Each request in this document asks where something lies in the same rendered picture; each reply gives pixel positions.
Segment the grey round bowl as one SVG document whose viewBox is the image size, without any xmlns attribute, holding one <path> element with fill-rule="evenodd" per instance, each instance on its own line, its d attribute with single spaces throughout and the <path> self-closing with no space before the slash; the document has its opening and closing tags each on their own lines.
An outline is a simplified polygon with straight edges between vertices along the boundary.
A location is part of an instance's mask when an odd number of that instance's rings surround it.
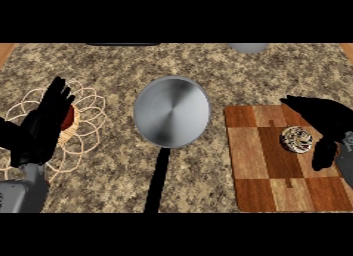
<svg viewBox="0 0 353 256">
<path fill-rule="evenodd" d="M 268 43 L 229 43 L 229 47 L 240 53 L 259 53 L 268 48 Z"/>
</svg>

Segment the white brown cupcake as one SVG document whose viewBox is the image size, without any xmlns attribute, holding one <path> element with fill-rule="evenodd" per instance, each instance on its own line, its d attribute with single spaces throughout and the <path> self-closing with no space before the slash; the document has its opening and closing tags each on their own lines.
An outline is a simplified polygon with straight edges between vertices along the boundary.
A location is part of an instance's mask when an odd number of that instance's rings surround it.
<svg viewBox="0 0 353 256">
<path fill-rule="evenodd" d="M 279 142 L 287 151 L 303 154 L 312 148 L 312 135 L 300 126 L 288 126 L 281 131 Z"/>
</svg>

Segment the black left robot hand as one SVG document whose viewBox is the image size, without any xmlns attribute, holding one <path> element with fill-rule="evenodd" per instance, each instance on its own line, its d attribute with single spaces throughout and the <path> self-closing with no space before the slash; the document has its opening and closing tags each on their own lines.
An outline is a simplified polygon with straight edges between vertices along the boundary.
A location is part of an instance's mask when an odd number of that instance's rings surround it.
<svg viewBox="0 0 353 256">
<path fill-rule="evenodd" d="M 76 96 L 56 77 L 48 87 L 39 107 L 30 111 L 20 125 L 0 117 L 0 148 L 11 151 L 11 166 L 43 165 L 53 156 L 65 120 Z"/>
</svg>

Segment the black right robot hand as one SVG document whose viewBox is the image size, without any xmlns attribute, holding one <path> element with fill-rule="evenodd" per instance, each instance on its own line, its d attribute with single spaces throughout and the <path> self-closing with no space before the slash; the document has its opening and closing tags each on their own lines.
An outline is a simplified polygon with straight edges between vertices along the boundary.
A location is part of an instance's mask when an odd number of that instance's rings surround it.
<svg viewBox="0 0 353 256">
<path fill-rule="evenodd" d="M 288 95 L 279 101 L 300 114 L 322 135 L 312 158 L 312 168 L 321 171 L 333 165 L 337 144 L 353 136 L 353 110 L 331 99 Z"/>
</svg>

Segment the checkered wooden cutting board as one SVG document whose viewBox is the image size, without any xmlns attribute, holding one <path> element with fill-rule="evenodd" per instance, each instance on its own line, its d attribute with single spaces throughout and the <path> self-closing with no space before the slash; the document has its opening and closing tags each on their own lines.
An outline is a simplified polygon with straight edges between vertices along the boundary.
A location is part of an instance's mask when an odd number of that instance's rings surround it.
<svg viewBox="0 0 353 256">
<path fill-rule="evenodd" d="M 353 211 L 353 189 L 340 169 L 312 169 L 312 152 L 287 151 L 282 130 L 321 133 L 287 105 L 225 108 L 226 134 L 238 209 L 244 212 Z"/>
</svg>

